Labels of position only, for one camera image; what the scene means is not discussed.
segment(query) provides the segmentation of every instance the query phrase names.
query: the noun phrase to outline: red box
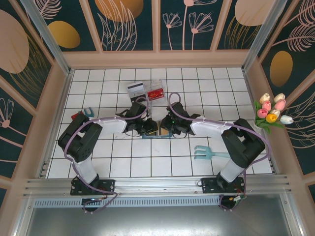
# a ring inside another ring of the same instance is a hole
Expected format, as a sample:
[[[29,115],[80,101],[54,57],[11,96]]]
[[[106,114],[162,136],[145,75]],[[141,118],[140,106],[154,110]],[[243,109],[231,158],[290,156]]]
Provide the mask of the red box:
[[[148,92],[149,101],[157,100],[162,97],[164,97],[164,91],[162,88]]]

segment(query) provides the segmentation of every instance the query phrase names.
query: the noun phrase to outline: pink tulip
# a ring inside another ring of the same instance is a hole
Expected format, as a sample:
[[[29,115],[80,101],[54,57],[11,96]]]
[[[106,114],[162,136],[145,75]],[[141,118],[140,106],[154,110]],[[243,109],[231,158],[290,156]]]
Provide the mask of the pink tulip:
[[[262,108],[262,109],[257,111],[257,116],[259,118],[266,118],[267,115],[268,115],[267,109]]]
[[[267,111],[271,110],[271,102],[270,101],[264,101],[262,106],[263,109],[266,109]]]
[[[275,109],[279,109],[282,111],[285,107],[286,101],[284,99],[280,99],[276,104],[275,104]]]

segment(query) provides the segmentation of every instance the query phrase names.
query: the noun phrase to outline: blue object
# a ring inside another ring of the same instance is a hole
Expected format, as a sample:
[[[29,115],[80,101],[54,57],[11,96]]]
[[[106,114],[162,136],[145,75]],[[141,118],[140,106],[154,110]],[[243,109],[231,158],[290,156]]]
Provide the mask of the blue object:
[[[194,154],[202,154],[195,156],[194,159],[205,159],[211,160],[213,156],[219,156],[224,158],[230,158],[230,155],[227,152],[212,152],[210,147],[207,146],[195,146]]]
[[[90,112],[88,113],[88,112],[87,112],[87,109],[83,109],[84,114],[85,114],[87,117],[94,117],[94,112],[93,112],[93,110],[92,110],[91,107],[89,107],[89,110],[90,110]]]

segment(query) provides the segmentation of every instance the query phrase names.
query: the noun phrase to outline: light blue garden fork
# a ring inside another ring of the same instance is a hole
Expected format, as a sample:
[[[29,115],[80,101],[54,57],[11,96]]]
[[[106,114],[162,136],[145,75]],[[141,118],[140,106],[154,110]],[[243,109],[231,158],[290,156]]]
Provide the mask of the light blue garden fork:
[[[195,155],[201,154],[201,155],[195,156],[194,159],[211,160],[213,156],[230,158],[230,155],[227,152],[212,152],[210,147],[199,146],[199,145],[195,146],[194,154]]]

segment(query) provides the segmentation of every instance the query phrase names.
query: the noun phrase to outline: artificial tulip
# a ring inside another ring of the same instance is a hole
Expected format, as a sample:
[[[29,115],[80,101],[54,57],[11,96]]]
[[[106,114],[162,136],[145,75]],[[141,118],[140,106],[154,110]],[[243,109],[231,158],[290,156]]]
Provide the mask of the artificial tulip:
[[[275,96],[274,102],[277,103],[281,99],[285,99],[285,95],[283,93],[279,93],[277,96]]]
[[[277,116],[275,114],[268,114],[266,117],[266,121],[268,123],[273,123],[277,120]]]
[[[259,109],[257,111],[257,116],[259,118],[266,118],[267,115],[268,115],[268,111],[266,109]]]
[[[279,109],[280,111],[282,111],[285,107],[285,103],[286,101],[284,99],[280,99],[278,102],[276,102],[275,104],[275,109]]]
[[[269,94],[265,93],[264,95],[261,96],[259,102],[263,104],[265,101],[269,101],[269,100],[270,100]]]
[[[270,101],[264,101],[262,106],[263,109],[266,109],[267,111],[271,110],[271,102]]]
[[[277,116],[277,118],[279,118],[280,116],[280,110],[279,109],[274,109],[270,112],[270,114],[275,114]]]
[[[280,122],[282,124],[292,124],[294,122],[294,120],[292,117],[284,115],[284,116],[281,116]]]

